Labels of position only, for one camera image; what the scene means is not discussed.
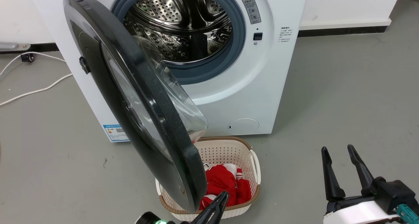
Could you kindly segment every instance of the concrete floor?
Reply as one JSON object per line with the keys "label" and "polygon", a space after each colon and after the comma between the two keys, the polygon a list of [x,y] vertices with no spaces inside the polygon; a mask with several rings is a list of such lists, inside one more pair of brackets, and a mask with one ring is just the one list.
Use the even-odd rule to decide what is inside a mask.
{"label": "concrete floor", "polygon": [[[419,4],[399,0],[391,19],[385,33],[298,39],[273,133],[243,136],[262,192],[222,223],[322,223],[322,146],[347,196],[361,190],[349,143],[374,176],[419,192]],[[47,57],[13,66],[0,102],[69,73]],[[174,220],[134,148],[108,141],[73,78],[0,107],[0,122],[0,223],[123,224],[146,211]]]}

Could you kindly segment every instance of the warning label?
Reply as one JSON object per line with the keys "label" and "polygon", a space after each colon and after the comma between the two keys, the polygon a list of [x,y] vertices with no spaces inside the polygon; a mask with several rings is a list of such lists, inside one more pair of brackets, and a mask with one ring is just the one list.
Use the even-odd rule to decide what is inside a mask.
{"label": "warning label", "polygon": [[130,141],[124,132],[124,129],[119,124],[103,125],[112,142]]}
{"label": "warning label", "polygon": [[243,1],[244,7],[246,7],[247,14],[249,15],[250,24],[260,23],[261,16],[255,0],[241,0]]}
{"label": "warning label", "polygon": [[280,37],[278,42],[290,42],[292,35],[292,28],[290,27],[281,27]]}

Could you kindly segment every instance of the stainless steel drum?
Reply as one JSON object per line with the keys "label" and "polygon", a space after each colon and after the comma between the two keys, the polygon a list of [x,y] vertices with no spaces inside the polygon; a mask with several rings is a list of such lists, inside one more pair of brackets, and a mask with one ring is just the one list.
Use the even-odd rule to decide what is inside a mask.
{"label": "stainless steel drum", "polygon": [[124,26],[131,35],[150,40],[166,62],[180,65],[211,57],[233,33],[215,0],[138,0]]}

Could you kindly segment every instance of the white cable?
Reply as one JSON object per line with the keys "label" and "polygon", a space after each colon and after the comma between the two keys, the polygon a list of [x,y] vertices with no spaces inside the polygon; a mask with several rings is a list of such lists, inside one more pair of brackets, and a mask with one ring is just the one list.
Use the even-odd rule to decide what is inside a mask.
{"label": "white cable", "polygon": [[[60,58],[57,58],[57,57],[54,57],[54,56],[51,56],[51,55],[48,55],[48,54],[38,53],[38,52],[32,52],[32,51],[30,51],[30,52],[25,52],[25,53],[23,53],[23,54],[40,54],[40,55],[44,55],[44,56],[51,57],[51,58],[54,58],[54,59],[61,60],[61,61],[65,62],[65,60],[62,60],[62,59],[60,59]],[[18,55],[16,58],[14,58],[12,61],[10,61],[10,63],[6,65],[6,67],[3,69],[3,71],[1,71],[0,75],[2,75],[2,74],[3,74],[3,72],[4,72],[4,70],[5,70],[5,69],[6,69],[6,68],[7,68],[7,67],[8,67],[8,66],[9,66],[9,65],[13,62],[13,61],[17,60],[20,56],[21,56],[21,55]],[[48,86],[48,87],[46,87],[46,88],[39,89],[39,90],[36,90],[36,91],[31,91],[31,92],[25,93],[25,94],[23,94],[23,95],[17,96],[17,97],[12,98],[12,99],[10,99],[10,100],[8,100],[8,101],[5,101],[5,102],[3,102],[3,103],[0,103],[0,106],[3,106],[3,105],[5,105],[5,104],[7,104],[7,103],[12,102],[13,100],[17,100],[17,99],[19,99],[19,98],[21,98],[21,97],[25,97],[25,96],[30,95],[30,94],[33,94],[33,93],[37,93],[37,92],[41,92],[41,91],[46,91],[46,90],[50,89],[51,87],[53,87],[54,85],[57,85],[57,83],[59,83],[59,82],[60,82],[60,81],[62,81],[63,79],[66,79],[66,78],[68,78],[69,76],[72,76],[72,75],[73,75],[72,73],[67,74],[67,75],[65,75],[64,77],[62,77],[62,78],[58,79],[56,82],[54,82],[52,85],[50,85],[50,86]]]}
{"label": "white cable", "polygon": [[25,93],[25,94],[23,94],[23,95],[20,95],[20,96],[18,96],[18,97],[12,98],[12,99],[10,99],[10,100],[8,100],[8,101],[5,101],[5,102],[3,102],[3,103],[0,103],[0,106],[5,105],[5,104],[7,104],[7,103],[10,103],[10,102],[12,102],[13,100],[17,100],[17,99],[19,99],[20,97],[25,97],[25,96],[30,95],[30,94],[33,94],[33,93],[37,93],[37,92],[41,92],[41,91],[46,91],[46,90],[48,90],[49,88],[51,88],[51,87],[53,87],[54,85],[56,85],[57,83],[59,83],[60,81],[62,81],[63,79],[68,78],[69,76],[72,76],[72,75],[73,75],[72,73],[70,73],[70,74],[68,74],[68,75],[65,75],[64,77],[62,77],[62,78],[58,79],[58,80],[57,80],[56,82],[54,82],[52,85],[50,85],[50,86],[48,86],[48,87],[46,87],[46,88],[44,88],[44,89],[39,89],[39,90],[36,90],[36,91],[31,91],[31,92]]}
{"label": "white cable", "polygon": [[[40,55],[43,55],[43,56],[51,57],[51,58],[54,58],[54,59],[56,59],[56,60],[61,60],[61,61],[65,62],[65,60],[63,60],[63,59],[60,59],[60,58],[57,58],[57,57],[54,57],[54,56],[51,56],[51,55],[48,55],[48,54],[42,54],[42,53],[33,52],[33,51],[25,52],[25,53],[23,53],[23,54],[40,54]],[[7,67],[9,67],[9,65],[10,65],[11,63],[13,63],[13,61],[17,60],[17,59],[18,59],[21,55],[23,55],[23,54],[20,54],[20,55],[16,56],[14,59],[12,59],[12,61],[10,61],[10,62],[6,65],[6,67],[4,67],[3,71],[1,71],[0,76],[4,73],[4,71],[7,69]]]}

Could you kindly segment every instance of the laundry basket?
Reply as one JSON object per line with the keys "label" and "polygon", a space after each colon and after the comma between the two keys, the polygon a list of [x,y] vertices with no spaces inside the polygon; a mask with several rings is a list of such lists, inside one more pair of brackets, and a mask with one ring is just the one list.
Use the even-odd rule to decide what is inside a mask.
{"label": "laundry basket", "polygon": [[[217,164],[235,164],[242,169],[243,178],[249,180],[252,198],[246,203],[226,207],[222,218],[242,215],[256,200],[261,188],[259,160],[252,147],[244,140],[232,137],[206,137],[195,143],[203,163],[210,166]],[[192,221],[201,210],[194,214],[182,209],[156,180],[157,193],[163,206],[181,221]]]}

